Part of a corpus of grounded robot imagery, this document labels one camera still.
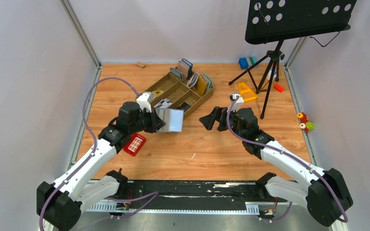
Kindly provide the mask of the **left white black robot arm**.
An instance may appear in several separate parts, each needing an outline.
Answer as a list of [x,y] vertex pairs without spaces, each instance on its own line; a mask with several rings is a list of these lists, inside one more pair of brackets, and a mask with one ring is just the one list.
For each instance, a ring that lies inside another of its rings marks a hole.
[[68,231],[81,214],[97,202],[110,196],[125,197],[128,179],[120,171],[109,171],[97,183],[87,183],[131,141],[133,134],[141,131],[154,133],[162,126],[164,122],[154,108],[125,102],[119,115],[94,138],[93,146],[73,167],[53,183],[44,181],[38,186],[40,229],[43,229],[43,221],[47,221],[61,231]]

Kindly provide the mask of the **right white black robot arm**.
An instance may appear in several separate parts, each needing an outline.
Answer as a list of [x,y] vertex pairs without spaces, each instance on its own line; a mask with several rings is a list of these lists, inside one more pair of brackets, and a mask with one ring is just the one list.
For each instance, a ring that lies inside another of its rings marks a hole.
[[326,227],[336,221],[348,222],[346,211],[353,205],[353,199],[342,173],[334,168],[325,170],[315,166],[288,151],[259,128],[251,108],[215,107],[199,121],[207,130],[219,122],[218,131],[229,130],[242,140],[249,154],[277,166],[293,178],[293,181],[285,180],[274,173],[262,176],[259,182],[272,197],[306,208],[314,220]]

